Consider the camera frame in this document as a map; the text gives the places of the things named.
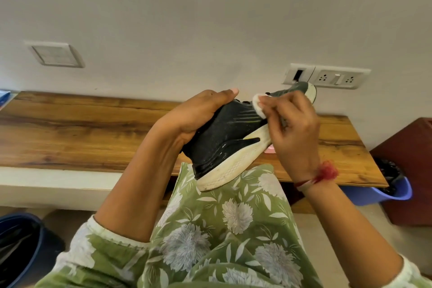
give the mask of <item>floor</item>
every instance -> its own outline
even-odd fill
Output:
[[[432,227],[394,226],[387,220],[379,204],[363,206],[359,209],[399,253],[417,264],[423,273],[432,275]],[[0,207],[0,216],[19,210]],[[67,244],[79,226],[92,214],[89,211],[53,209],[27,209],[27,211],[43,218],[46,226],[61,236]],[[348,281],[316,215],[295,214],[295,220],[306,252],[324,287],[348,287]]]

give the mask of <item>wooden tabletop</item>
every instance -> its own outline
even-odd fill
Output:
[[[0,112],[0,166],[122,172],[152,125],[178,103],[21,92]],[[387,183],[346,116],[321,115],[319,151],[332,160],[342,185]],[[180,154],[173,170],[177,175]],[[280,181],[291,181],[275,154]]]

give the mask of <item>bracelet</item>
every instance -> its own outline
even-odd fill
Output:
[[[339,171],[329,160],[324,161],[318,170],[318,175],[312,180],[300,181],[294,184],[298,191],[305,191],[314,184],[323,180],[333,180],[339,175]]]

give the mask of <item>wall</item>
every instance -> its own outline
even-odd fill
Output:
[[[432,116],[431,0],[0,0],[0,88],[185,100],[279,90],[290,62],[371,68],[318,91],[368,147]],[[67,42],[84,69],[43,67],[23,40]]]

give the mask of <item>forearm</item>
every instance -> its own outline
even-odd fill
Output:
[[[158,123],[95,215],[106,229],[148,242],[182,143]]]
[[[354,288],[382,287],[397,276],[402,258],[336,183],[320,182],[304,193]]]

